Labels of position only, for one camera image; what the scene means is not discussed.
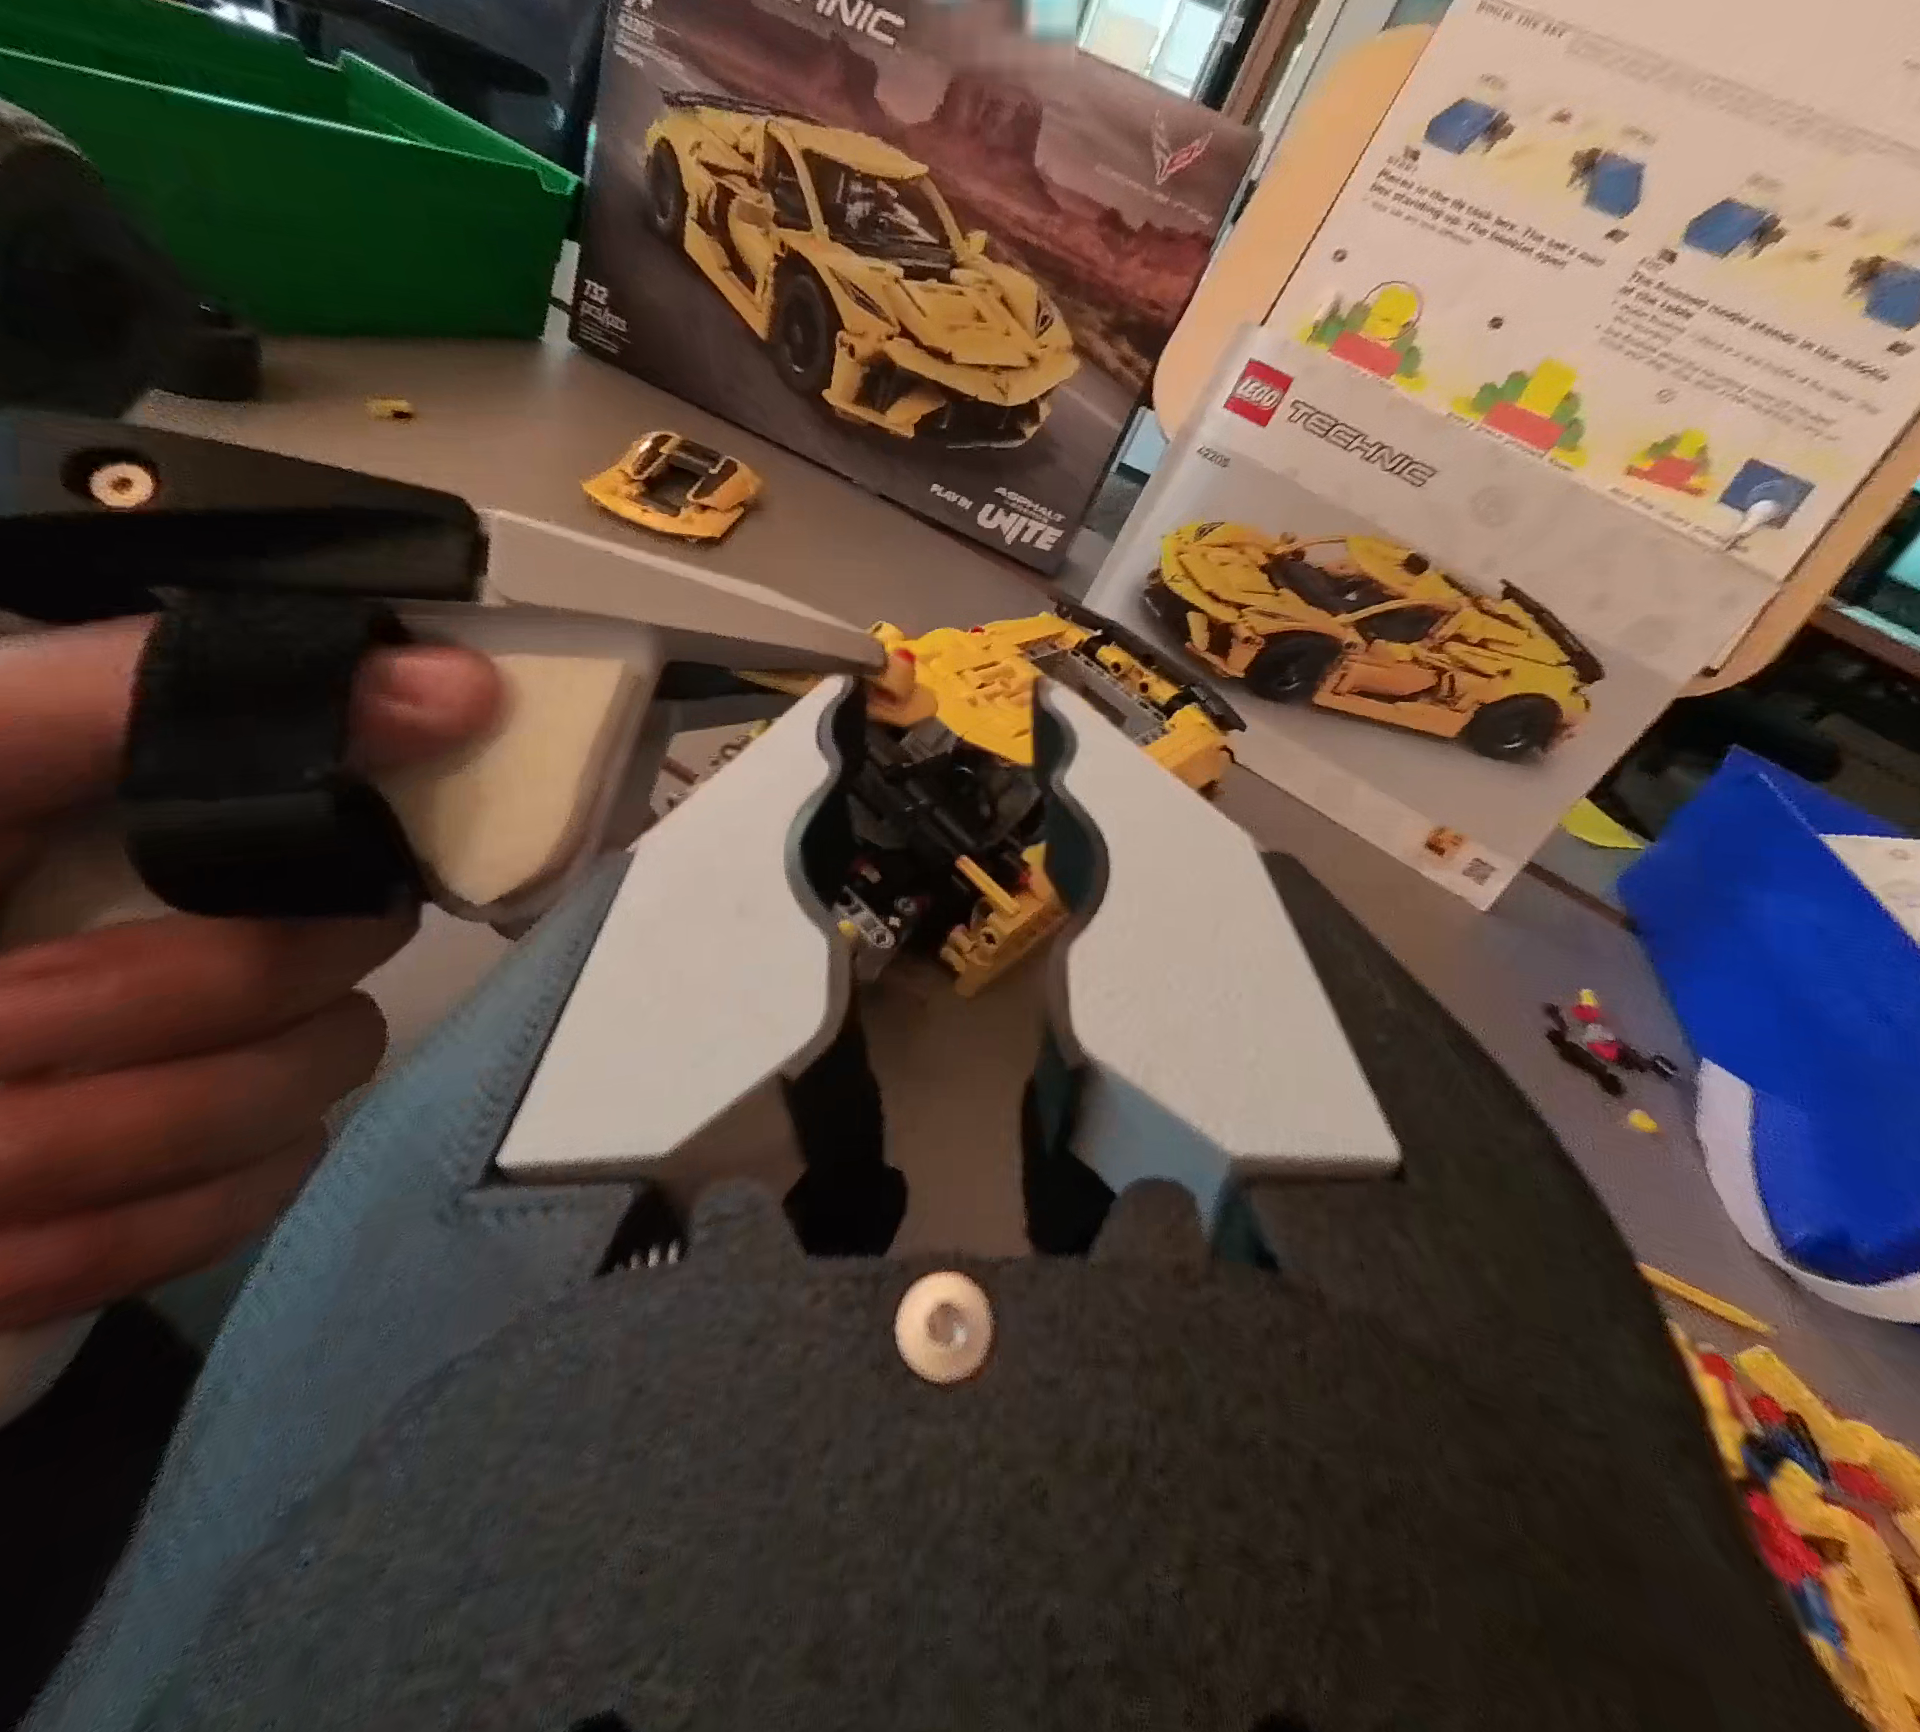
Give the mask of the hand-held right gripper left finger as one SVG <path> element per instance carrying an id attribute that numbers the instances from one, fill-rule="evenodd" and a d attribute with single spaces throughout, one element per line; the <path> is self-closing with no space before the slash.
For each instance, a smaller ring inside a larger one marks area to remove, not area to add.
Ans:
<path id="1" fill-rule="evenodd" d="M 790 1185 L 786 1083 L 850 1009 L 852 958 L 804 876 L 850 676 L 827 676 L 634 846 L 493 1169 L 515 1185 Z"/>

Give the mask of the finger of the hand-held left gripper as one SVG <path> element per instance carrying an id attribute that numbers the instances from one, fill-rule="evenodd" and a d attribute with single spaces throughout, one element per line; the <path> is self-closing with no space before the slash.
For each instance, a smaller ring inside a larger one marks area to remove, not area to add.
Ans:
<path id="1" fill-rule="evenodd" d="M 481 509 L 491 602 L 647 634 L 666 663 L 875 678 L 890 652 L 868 629 L 670 549 L 630 548 L 545 519 Z"/>
<path id="2" fill-rule="evenodd" d="M 796 634 L 738 622 L 707 628 L 691 616 L 627 620 L 551 606 L 395 606 L 402 632 L 425 643 L 489 658 L 511 697 L 534 693 L 619 703 L 647 697 L 670 665 L 722 672 L 852 674 L 852 634 Z"/>

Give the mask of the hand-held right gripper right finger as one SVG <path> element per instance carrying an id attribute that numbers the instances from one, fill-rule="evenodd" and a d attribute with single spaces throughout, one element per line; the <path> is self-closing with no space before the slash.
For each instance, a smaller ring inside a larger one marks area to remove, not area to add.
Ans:
<path id="1" fill-rule="evenodd" d="M 1170 1184 L 1217 1234 L 1250 1190 L 1397 1176 L 1403 1152 L 1268 855 L 1042 682 L 1042 1253 L 1084 1256 L 1121 1191 Z"/>

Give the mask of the small yellow brick connector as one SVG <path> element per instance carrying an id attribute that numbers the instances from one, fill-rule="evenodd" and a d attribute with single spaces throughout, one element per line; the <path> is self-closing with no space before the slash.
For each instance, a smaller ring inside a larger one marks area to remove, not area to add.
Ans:
<path id="1" fill-rule="evenodd" d="M 905 732 L 937 718 L 940 697 L 932 682 L 921 676 L 921 640 L 885 620 L 872 624 L 869 634 L 879 643 L 884 658 L 879 670 L 863 680 L 866 720 L 894 732 Z"/>

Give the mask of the yellow brick car model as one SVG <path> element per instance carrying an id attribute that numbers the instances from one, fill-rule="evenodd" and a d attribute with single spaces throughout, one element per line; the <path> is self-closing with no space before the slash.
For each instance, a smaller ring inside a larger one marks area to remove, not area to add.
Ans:
<path id="1" fill-rule="evenodd" d="M 859 979 L 927 954 L 971 1000 L 1065 919 L 1044 864 L 1037 687 L 1072 690 L 1203 798 L 1234 764 L 1242 718 L 1191 667 L 1067 595 L 910 636 L 937 714 L 905 732 L 868 721 L 848 798 L 852 852 L 830 910 Z"/>

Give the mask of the person's left forearm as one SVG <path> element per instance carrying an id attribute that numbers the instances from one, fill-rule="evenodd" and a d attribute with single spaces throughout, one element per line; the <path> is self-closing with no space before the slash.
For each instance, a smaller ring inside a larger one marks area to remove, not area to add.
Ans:
<path id="1" fill-rule="evenodd" d="M 152 1304 L 103 1311 L 2 1429 L 2 1726 L 21 1726 L 126 1550 L 201 1369 Z"/>

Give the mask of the grey desk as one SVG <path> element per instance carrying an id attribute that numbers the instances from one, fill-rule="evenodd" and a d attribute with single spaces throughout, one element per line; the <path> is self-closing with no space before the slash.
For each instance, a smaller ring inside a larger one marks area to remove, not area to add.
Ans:
<path id="1" fill-rule="evenodd" d="M 155 396 L 135 419 L 457 492 L 473 506 L 581 534 L 601 518 L 579 482 L 654 426 L 743 455 L 762 506 L 691 557 L 853 624 L 934 626 L 1020 616 L 1049 579 L 868 495 L 837 475 L 572 350 L 551 308 L 532 342 L 281 337 L 264 345 L 264 398 Z M 395 396 L 411 421 L 376 421 Z M 1722 1214 L 1680 1086 L 1634 1079 L 1644 1136 L 1564 1063 L 1542 1006 L 1594 989 L 1634 1046 L 1677 1063 L 1691 1046 L 1619 916 L 1619 852 L 1554 832 L 1476 912 L 1290 793 L 1234 770 L 1219 808 L 1269 852 L 1298 858 L 1438 1000 L 1548 1120 L 1644 1263 L 1775 1327 L 1770 1345 L 1839 1411 L 1915 1443 L 1915 1327 L 1854 1315 L 1763 1262 Z M 1021 970 L 963 1003 L 925 967 L 882 982 L 869 1043 L 885 1137 L 910 1197 L 895 1250 L 1009 1256 L 1021 1226 L 1018 1101 L 1040 1037 L 1044 975 Z"/>

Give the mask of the yellow car roof section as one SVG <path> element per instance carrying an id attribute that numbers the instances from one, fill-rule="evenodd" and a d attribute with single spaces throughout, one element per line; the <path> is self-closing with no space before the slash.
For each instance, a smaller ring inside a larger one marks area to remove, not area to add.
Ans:
<path id="1" fill-rule="evenodd" d="M 716 546 L 760 506 L 764 480 L 730 452 L 658 428 L 583 478 L 581 493 L 611 519 L 649 535 Z"/>

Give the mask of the green plastic bin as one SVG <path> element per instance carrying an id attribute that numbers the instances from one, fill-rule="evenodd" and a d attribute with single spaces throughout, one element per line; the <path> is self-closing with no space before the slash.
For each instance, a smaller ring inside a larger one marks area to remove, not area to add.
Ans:
<path id="1" fill-rule="evenodd" d="M 354 53 L 172 0 L 2 0 L 4 101 L 273 336 L 535 340 L 579 182 Z"/>

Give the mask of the toy car set box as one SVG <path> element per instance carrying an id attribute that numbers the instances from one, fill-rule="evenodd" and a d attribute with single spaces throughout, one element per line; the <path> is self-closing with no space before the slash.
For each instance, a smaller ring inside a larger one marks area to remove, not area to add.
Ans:
<path id="1" fill-rule="evenodd" d="M 1255 150 L 945 0 L 608 0 L 568 334 L 1052 575 Z"/>

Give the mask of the car instruction booklet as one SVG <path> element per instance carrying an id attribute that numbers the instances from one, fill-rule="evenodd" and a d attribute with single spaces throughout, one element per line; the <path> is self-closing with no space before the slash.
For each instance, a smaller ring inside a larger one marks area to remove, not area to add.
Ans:
<path id="1" fill-rule="evenodd" d="M 1778 593 L 1524 447 L 1237 324 L 1085 606 L 1235 762 L 1488 910 Z"/>

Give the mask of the blue plastic bin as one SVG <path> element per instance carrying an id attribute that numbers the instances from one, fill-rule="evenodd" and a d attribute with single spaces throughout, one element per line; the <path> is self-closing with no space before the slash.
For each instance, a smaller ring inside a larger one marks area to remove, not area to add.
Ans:
<path id="1" fill-rule="evenodd" d="M 1915 1324 L 1915 835 L 1734 747 L 1616 883 L 1691 1054 L 1701 1164 L 1801 1288 Z"/>

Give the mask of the wooden display board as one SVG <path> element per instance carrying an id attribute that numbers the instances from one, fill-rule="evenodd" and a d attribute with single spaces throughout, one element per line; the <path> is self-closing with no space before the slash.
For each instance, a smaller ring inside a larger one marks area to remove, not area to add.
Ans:
<path id="1" fill-rule="evenodd" d="M 1257 326 L 1278 300 L 1430 37 L 1430 23 L 1402 23 L 1358 42 L 1287 115 L 1157 361 L 1151 403 L 1167 441 L 1199 416 L 1217 361 L 1235 334 Z M 1913 680 L 1915 640 L 1849 610 L 1839 599 L 1839 586 L 1905 506 L 1915 473 L 1918 426 L 1910 424 L 1734 650 L 1720 665 L 1699 672 L 1685 695 L 1747 682 L 1778 663 L 1788 647 L 1813 637 Z"/>

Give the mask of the pile of loose bricks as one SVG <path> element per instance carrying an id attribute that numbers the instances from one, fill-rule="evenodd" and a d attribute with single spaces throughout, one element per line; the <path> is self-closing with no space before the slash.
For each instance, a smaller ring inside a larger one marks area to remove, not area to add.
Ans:
<path id="1" fill-rule="evenodd" d="M 1839 1411 L 1763 1344 L 1667 1324 L 1747 1536 L 1854 1715 L 1918 1726 L 1918 1455 Z"/>

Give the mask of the printed instruction sheet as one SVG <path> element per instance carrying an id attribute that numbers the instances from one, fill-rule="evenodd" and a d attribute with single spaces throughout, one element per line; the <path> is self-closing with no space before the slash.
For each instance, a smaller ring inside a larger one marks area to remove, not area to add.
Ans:
<path id="1" fill-rule="evenodd" d="M 1451 0 L 1269 324 L 1785 577 L 1915 418 L 1918 0 Z"/>

